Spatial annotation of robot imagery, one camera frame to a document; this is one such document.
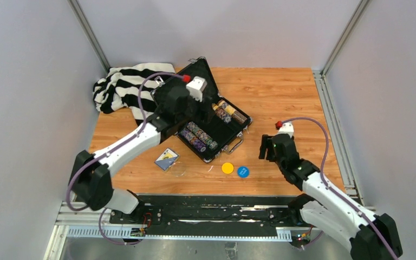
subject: gray floor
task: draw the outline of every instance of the gray floor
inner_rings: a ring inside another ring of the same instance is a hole
[[[101,238],[68,238],[61,259],[348,260],[351,257],[340,244],[323,235],[305,252],[293,249],[286,242],[145,240],[135,246],[118,246]]]

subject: poker chip case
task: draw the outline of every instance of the poker chip case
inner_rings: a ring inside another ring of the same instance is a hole
[[[213,96],[214,105],[224,100],[228,105],[231,106],[231,108],[233,108],[242,116],[244,116],[244,118],[246,118],[246,120],[243,123],[240,123],[240,121],[234,120],[233,118],[229,123],[226,123],[225,120],[221,119],[216,115],[213,116],[210,123],[194,121],[193,123],[195,123],[201,130],[203,130],[207,135],[209,135],[209,137],[211,137],[212,140],[214,140],[217,143],[216,148],[211,149],[208,148],[209,146],[207,145],[206,149],[202,149],[203,151],[200,151],[199,147],[194,147],[194,145],[192,145],[191,142],[188,141],[182,135],[182,132],[186,132],[185,130],[187,130],[187,125],[181,129],[181,131],[177,134],[178,138],[182,142],[184,142],[204,162],[209,163],[214,158],[218,157],[221,152],[225,151],[227,154],[230,154],[234,152],[235,149],[242,144],[243,132],[252,123],[252,118],[248,116],[246,113],[244,113],[240,108],[235,106],[228,99],[221,96],[205,57],[191,59],[189,61],[191,62],[191,64],[189,64],[180,72],[178,72],[178,74],[186,74],[191,77],[199,76],[204,78],[207,82],[207,86],[205,88],[204,93]],[[174,77],[171,77],[166,81],[163,81],[158,78],[156,79],[156,81],[160,83],[160,86],[153,90],[151,94],[157,104],[164,101],[166,95],[173,87],[181,85],[180,79],[176,79]],[[239,141],[236,142],[236,144],[234,144],[231,148],[229,148],[229,145],[233,143],[237,138],[239,139]]]

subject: case handle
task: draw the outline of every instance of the case handle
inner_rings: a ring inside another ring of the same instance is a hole
[[[227,150],[226,151],[226,153],[227,154],[231,154],[231,153],[233,153],[242,143],[243,143],[243,140],[244,140],[244,137],[243,137],[243,133],[242,132],[240,132],[240,133],[238,133],[237,134],[237,137],[239,137],[240,138],[240,142],[238,142],[236,145],[234,145],[233,147],[232,147],[232,149],[230,149],[230,151],[229,150]]]

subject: yellow disc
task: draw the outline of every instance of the yellow disc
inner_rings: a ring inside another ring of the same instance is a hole
[[[233,164],[226,162],[223,164],[222,169],[225,174],[231,174],[233,172]]]

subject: black case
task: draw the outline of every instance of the black case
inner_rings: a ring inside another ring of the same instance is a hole
[[[197,126],[199,126],[203,131],[205,131],[205,133],[207,133],[214,141],[218,143],[218,146],[214,150],[211,150],[207,147],[204,152],[199,152],[183,136],[181,136],[179,133],[177,134],[179,139],[181,139],[191,150],[193,150],[193,152],[198,155],[198,157],[200,157],[204,162],[209,163],[214,158],[219,156],[222,151],[226,151],[228,154],[232,153],[243,142],[243,131],[246,130],[252,123],[252,118],[237,106],[232,104],[232,102],[230,102],[228,99],[220,95],[219,89],[216,86],[215,79],[213,78],[213,74],[211,74],[210,67],[208,66],[205,57],[200,57],[196,60],[192,59],[189,61],[191,64],[178,72],[178,74],[187,74],[192,78],[195,76],[204,78],[207,83],[204,93],[214,97],[213,103],[217,104],[221,99],[223,99],[247,118],[243,124],[240,124],[234,119],[232,119],[230,123],[225,123],[216,115],[213,116],[211,122],[208,124],[194,121]],[[181,80],[172,77],[165,82],[159,83],[160,86],[151,92],[152,97],[157,104],[165,100],[166,95],[174,86],[180,86]],[[232,149],[228,151],[228,145],[231,144],[237,137],[240,138],[239,143],[237,143]]]

